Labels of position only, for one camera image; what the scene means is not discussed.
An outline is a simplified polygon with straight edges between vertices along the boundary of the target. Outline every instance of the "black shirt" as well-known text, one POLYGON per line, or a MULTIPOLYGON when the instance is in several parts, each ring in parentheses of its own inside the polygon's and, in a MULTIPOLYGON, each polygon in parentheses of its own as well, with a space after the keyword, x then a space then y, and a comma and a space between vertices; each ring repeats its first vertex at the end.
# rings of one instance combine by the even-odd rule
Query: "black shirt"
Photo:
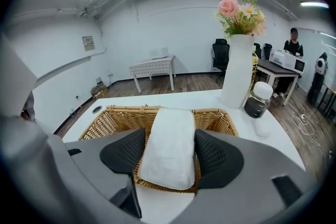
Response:
POLYGON ((298 52, 301 56, 303 56, 303 47, 299 44, 299 42, 293 43, 292 40, 288 42, 288 40, 285 42, 284 50, 289 51, 291 54, 296 56, 296 53, 298 52))

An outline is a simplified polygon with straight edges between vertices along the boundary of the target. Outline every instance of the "white jar lid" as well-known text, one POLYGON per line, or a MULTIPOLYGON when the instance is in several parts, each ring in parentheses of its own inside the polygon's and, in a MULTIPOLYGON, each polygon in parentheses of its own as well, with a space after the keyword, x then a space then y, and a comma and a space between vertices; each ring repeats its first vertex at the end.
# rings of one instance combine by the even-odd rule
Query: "white jar lid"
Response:
POLYGON ((273 88, 262 81, 258 81, 253 88, 253 93, 263 99, 270 99, 273 94, 273 88))

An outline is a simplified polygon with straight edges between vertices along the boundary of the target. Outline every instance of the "white vase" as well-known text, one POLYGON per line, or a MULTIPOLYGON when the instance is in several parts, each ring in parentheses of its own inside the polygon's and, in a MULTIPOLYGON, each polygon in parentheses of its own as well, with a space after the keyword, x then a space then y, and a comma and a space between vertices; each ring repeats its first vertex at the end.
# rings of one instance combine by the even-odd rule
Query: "white vase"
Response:
POLYGON ((231 36, 230 59, 220 95, 220 101, 229 108, 240 108, 247 97, 253 69, 254 40, 248 35, 231 36))

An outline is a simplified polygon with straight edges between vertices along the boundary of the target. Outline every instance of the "white microwave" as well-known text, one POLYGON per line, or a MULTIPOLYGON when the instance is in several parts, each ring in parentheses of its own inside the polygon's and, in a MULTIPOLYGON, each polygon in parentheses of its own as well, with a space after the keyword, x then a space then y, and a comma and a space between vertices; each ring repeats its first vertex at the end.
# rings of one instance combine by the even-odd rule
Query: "white microwave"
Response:
POLYGON ((282 68, 286 68, 300 74, 303 73, 306 65, 304 60, 280 50, 271 50, 269 61, 281 66, 282 68))

